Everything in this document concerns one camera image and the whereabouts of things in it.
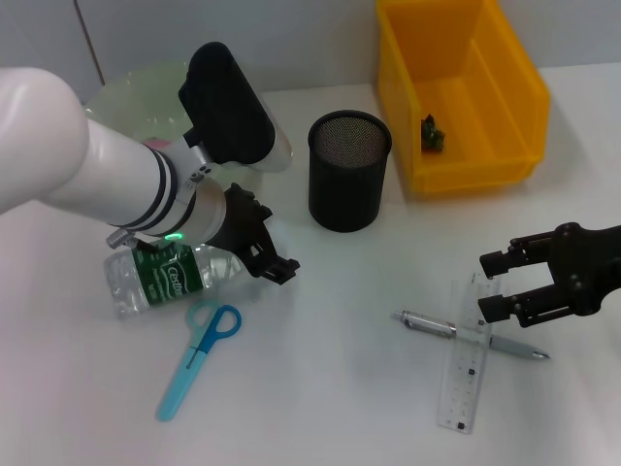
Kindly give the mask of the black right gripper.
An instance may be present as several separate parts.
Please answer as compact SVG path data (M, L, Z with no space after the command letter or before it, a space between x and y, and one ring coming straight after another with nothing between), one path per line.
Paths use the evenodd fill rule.
M479 258L488 279L546 261L555 284L480 298L477 303L484 319L495 323L515 316L521 327L530 327L572 312L577 316L597 313L604 298L620 288L620 227L590 230L569 222L553 234L514 238L506 252Z

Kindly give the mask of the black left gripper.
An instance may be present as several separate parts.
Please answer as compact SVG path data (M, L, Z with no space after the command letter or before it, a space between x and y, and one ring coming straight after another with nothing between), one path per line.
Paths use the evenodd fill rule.
M232 183L224 192L225 217L212 246L232 252L254 278L283 285L296 276L300 263L279 257L265 226L272 211L261 205L255 195Z

